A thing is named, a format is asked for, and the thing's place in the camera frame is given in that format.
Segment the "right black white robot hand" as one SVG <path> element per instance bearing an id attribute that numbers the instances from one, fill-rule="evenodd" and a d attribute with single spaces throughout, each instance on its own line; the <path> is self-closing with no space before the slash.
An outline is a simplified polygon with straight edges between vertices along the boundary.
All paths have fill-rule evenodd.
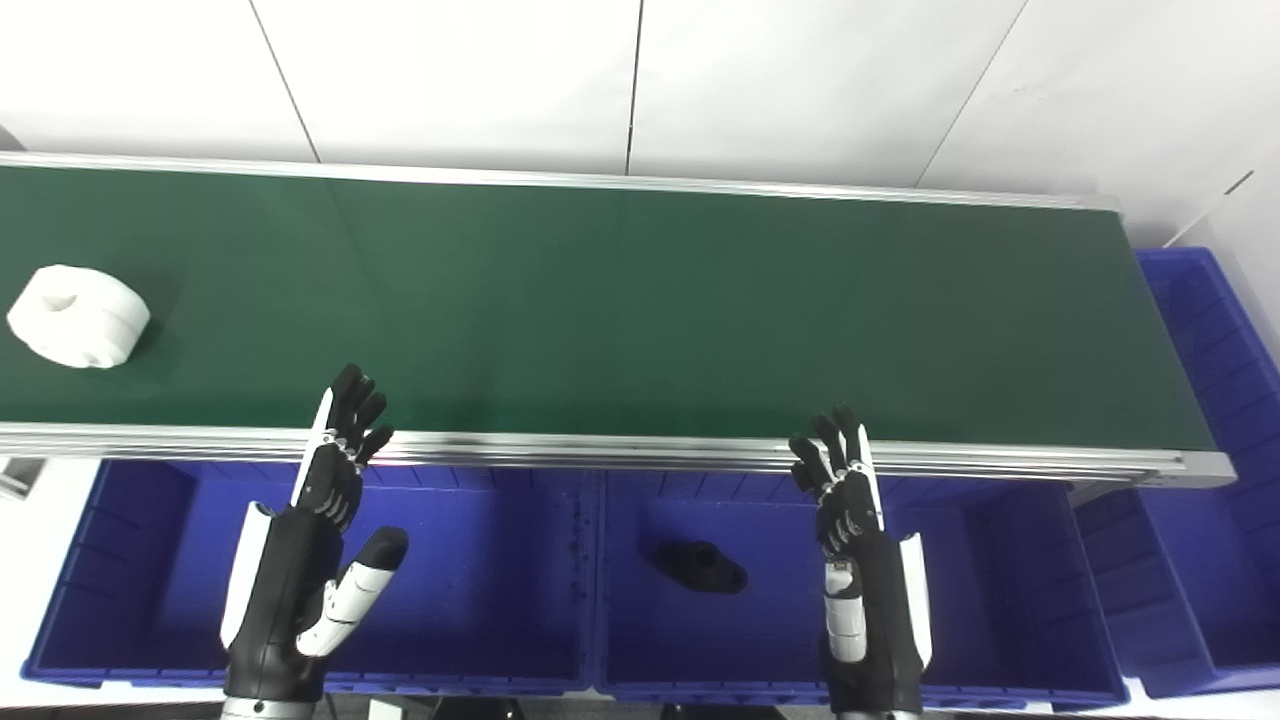
<path id="1" fill-rule="evenodd" d="M 865 425 L 846 404 L 814 416 L 815 438 L 794 437 L 791 475 L 815 500 L 824 562 L 822 667 L 838 719 L 920 719 L 932 660 L 929 591 L 918 534 L 884 524 Z"/>

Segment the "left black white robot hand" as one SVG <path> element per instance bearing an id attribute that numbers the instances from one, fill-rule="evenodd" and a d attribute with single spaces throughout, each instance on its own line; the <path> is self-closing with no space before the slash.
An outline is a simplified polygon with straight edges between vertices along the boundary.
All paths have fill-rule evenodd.
<path id="1" fill-rule="evenodd" d="M 344 366 L 321 396 L 288 505 L 247 506 L 219 630 L 224 719 L 314 716 L 332 656 L 401 569 L 410 538 L 398 527 L 343 561 L 364 470 L 394 433 L 385 407 L 372 378 Z"/>

